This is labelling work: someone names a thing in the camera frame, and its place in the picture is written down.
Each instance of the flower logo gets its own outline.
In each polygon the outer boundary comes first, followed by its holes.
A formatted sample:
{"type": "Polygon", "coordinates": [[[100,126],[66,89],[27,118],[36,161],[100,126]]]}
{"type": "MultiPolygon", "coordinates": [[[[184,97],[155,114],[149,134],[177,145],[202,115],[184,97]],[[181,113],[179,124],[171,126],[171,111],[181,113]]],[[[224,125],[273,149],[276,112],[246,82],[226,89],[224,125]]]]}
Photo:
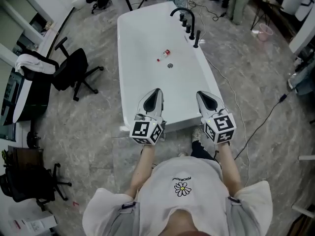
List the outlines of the flower logo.
{"type": "Polygon", "coordinates": [[[177,196],[179,197],[186,196],[190,193],[191,189],[187,188],[186,186],[187,186],[186,182],[179,182],[174,186],[177,196]]]}

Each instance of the floor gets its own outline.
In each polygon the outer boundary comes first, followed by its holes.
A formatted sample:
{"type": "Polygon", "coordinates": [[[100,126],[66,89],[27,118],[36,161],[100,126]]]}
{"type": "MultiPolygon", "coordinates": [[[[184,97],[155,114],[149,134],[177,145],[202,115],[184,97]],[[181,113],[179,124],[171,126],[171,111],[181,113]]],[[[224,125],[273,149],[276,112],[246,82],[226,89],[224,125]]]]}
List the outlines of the floor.
{"type": "MultiPolygon", "coordinates": [[[[208,0],[194,0],[221,15],[220,4],[208,0]]],[[[158,1],[147,1],[150,5],[158,1]]],[[[131,173],[139,158],[141,146],[136,145],[119,131],[123,124],[117,58],[117,13],[114,6],[105,11],[90,13],[91,5],[75,11],[65,24],[57,42],[68,37],[66,49],[71,53],[78,48],[86,52],[90,68],[105,67],[89,77],[89,83],[99,94],[91,94],[81,87],[79,102],[73,101],[73,89],[51,89],[48,109],[37,123],[41,146],[45,149],[47,168],[60,162],[60,175],[71,180],[72,187],[65,187],[69,200],[64,202],[56,195],[56,201],[48,208],[56,216],[57,231],[62,236],[83,236],[82,214],[97,188],[113,192],[126,190],[131,173]]],[[[196,30],[205,28],[202,50],[207,58],[230,79],[242,109],[247,138],[263,122],[280,96],[287,92],[286,80],[293,68],[293,55],[288,44],[274,29],[267,42],[260,42],[250,31],[254,9],[245,9],[240,26],[227,18],[212,20],[205,8],[193,9],[196,30]]],[[[59,63],[64,60],[60,50],[50,58],[59,63]]],[[[231,144],[236,155],[245,145],[240,112],[234,102],[227,81],[212,69],[223,100],[233,113],[237,132],[231,144]]],[[[289,226],[299,215],[292,211],[295,202],[307,207],[314,196],[314,165],[299,162],[300,154],[312,154],[314,128],[308,121],[314,119],[314,109],[308,97],[298,98],[291,93],[278,105],[264,126],[249,143],[251,160],[249,184],[267,180],[270,184],[274,215],[268,236],[286,235],[289,226]]],[[[191,128],[167,133],[165,142],[156,146],[156,163],[190,152],[191,128]]],[[[209,153],[213,145],[206,141],[209,153]]],[[[246,151],[236,160],[242,180],[248,173],[246,151]]]]}

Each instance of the white t-shirt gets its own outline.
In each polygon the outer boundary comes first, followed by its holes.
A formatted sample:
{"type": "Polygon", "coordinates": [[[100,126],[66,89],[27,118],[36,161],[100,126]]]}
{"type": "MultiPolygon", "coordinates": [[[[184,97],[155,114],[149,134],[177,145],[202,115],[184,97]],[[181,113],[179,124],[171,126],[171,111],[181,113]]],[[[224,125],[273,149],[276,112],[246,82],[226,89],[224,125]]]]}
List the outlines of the white t-shirt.
{"type": "MultiPolygon", "coordinates": [[[[165,161],[154,168],[139,191],[140,235],[158,236],[170,215],[183,209],[191,214],[199,231],[211,236],[228,236],[225,213],[228,196],[217,162],[190,156],[165,161]]],[[[261,235],[265,235],[272,218],[268,182],[246,187],[235,198],[248,203],[261,235]]],[[[114,208],[131,201],[128,195],[98,189],[83,215],[86,235],[101,236],[114,208]]]]}

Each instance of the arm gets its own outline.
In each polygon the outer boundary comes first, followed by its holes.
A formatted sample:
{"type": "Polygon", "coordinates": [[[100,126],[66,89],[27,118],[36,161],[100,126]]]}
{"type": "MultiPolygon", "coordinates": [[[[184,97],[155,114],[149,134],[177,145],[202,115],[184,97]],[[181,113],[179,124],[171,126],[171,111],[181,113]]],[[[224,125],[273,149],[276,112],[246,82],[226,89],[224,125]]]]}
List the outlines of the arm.
{"type": "Polygon", "coordinates": [[[137,190],[139,190],[151,176],[154,153],[154,146],[143,146],[140,160],[131,178],[130,188],[125,192],[125,194],[135,198],[137,190]]]}
{"type": "Polygon", "coordinates": [[[233,197],[236,192],[243,189],[240,173],[236,167],[229,145],[223,143],[218,144],[218,146],[223,183],[227,187],[229,194],[233,197]]]}

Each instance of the pink basket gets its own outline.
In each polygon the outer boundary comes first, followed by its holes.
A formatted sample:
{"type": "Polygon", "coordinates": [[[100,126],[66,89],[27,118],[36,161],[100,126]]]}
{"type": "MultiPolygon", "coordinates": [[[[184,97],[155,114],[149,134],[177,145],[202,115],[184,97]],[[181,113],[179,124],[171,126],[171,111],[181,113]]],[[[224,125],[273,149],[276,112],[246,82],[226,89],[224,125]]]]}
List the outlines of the pink basket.
{"type": "Polygon", "coordinates": [[[258,39],[260,41],[267,41],[267,39],[269,38],[269,36],[272,36],[274,34],[274,32],[272,31],[272,29],[265,25],[265,24],[259,24],[259,33],[257,35],[258,39]]]}

